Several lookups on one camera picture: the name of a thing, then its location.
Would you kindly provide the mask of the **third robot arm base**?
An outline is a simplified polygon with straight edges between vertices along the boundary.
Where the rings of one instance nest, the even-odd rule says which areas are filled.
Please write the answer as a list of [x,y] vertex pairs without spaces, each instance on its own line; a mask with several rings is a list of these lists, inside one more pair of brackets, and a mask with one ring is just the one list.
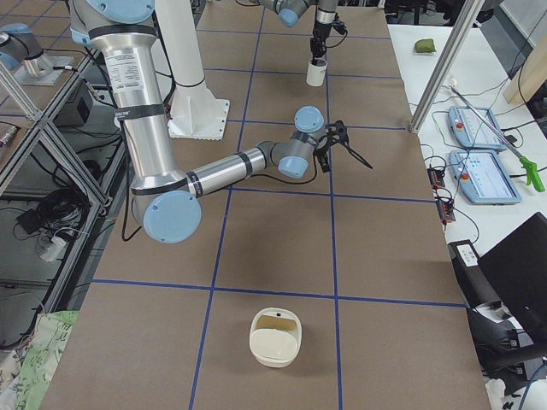
[[1,63],[21,85],[54,85],[71,56],[50,56],[23,23],[1,27]]

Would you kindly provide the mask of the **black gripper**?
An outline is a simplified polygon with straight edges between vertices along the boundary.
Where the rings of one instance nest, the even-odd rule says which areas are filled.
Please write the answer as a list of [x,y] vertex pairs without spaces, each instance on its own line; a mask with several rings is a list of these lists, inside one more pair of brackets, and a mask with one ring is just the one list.
[[349,145],[349,136],[345,123],[337,120],[334,123],[326,124],[326,134],[320,137],[318,146],[315,149],[316,158],[323,173],[330,172],[329,157],[326,152],[336,144],[342,145],[347,153],[364,167],[372,169],[373,166],[357,151]]
[[310,51],[313,54],[312,64],[318,65],[321,56],[319,54],[326,53],[326,40],[329,37],[329,25],[315,21],[310,39]]

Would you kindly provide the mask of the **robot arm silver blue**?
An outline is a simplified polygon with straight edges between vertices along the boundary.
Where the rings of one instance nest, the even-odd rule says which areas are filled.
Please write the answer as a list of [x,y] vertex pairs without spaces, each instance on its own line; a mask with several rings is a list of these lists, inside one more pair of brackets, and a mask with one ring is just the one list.
[[309,167],[328,172],[327,152],[348,147],[346,126],[325,122],[313,106],[300,108],[285,142],[264,141],[202,167],[182,171],[174,138],[220,139],[229,102],[206,85],[195,21],[187,1],[72,1],[76,43],[104,57],[135,172],[129,210],[147,235],[178,243],[198,228],[199,198],[261,177],[276,167],[279,181],[300,185]]
[[311,64],[320,66],[326,54],[326,41],[335,26],[341,26],[338,31],[346,33],[345,24],[338,18],[337,1],[307,1],[307,0],[257,0],[252,4],[260,5],[273,11],[287,27],[295,26],[311,6],[315,6],[315,22],[310,39]]

